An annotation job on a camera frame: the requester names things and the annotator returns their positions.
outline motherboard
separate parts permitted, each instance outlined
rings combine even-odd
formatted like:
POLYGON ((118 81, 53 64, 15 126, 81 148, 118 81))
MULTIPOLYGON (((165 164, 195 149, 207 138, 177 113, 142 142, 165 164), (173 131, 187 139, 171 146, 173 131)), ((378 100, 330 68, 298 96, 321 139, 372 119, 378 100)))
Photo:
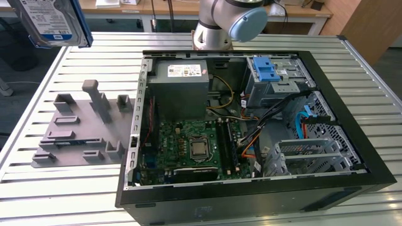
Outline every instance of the motherboard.
POLYGON ((236 148, 241 136, 238 120, 163 121, 158 153, 145 156, 145 183, 250 178, 249 161, 238 158, 236 148))

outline power supply label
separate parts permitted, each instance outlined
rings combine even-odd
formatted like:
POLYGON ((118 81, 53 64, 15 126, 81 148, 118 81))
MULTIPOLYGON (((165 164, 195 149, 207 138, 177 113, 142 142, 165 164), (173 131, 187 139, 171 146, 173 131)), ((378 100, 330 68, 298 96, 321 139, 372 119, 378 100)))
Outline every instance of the power supply label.
POLYGON ((37 30, 50 40, 69 40, 73 32, 55 0, 21 0, 37 30))
POLYGON ((169 77, 194 77, 202 76, 201 65, 170 65, 169 77))

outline hard drive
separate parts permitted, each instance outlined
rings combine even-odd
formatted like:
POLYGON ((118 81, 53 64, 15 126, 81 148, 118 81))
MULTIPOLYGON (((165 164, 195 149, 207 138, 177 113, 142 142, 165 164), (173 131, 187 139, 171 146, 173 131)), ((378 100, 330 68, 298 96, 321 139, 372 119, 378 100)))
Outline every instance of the hard drive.
POLYGON ((94 38, 78 0, 8 0, 39 48, 91 47, 94 38))

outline desk leg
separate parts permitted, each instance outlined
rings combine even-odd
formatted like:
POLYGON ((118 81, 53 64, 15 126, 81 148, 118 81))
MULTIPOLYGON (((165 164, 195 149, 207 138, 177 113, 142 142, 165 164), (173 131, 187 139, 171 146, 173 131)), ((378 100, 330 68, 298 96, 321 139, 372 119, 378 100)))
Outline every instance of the desk leg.
POLYGON ((153 16, 151 15, 142 15, 141 19, 143 21, 143 27, 145 27, 145 32, 151 33, 153 32, 153 16))
POLYGON ((12 95, 14 91, 10 88, 10 86, 6 84, 6 82, 3 81, 3 79, 0 78, 0 94, 3 94, 3 96, 10 97, 12 95))
POLYGON ((328 18, 326 17, 316 17, 316 22, 312 25, 309 35, 320 35, 321 30, 326 24, 328 18))

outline robotic arm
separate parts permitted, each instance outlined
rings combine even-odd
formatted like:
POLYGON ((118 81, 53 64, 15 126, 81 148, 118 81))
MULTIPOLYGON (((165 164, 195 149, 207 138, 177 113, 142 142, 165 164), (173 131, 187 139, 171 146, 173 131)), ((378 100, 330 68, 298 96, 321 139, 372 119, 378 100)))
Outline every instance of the robotic arm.
POLYGON ((232 39, 248 42, 265 28, 265 0, 202 0, 199 24, 193 36, 197 49, 232 49, 232 39))

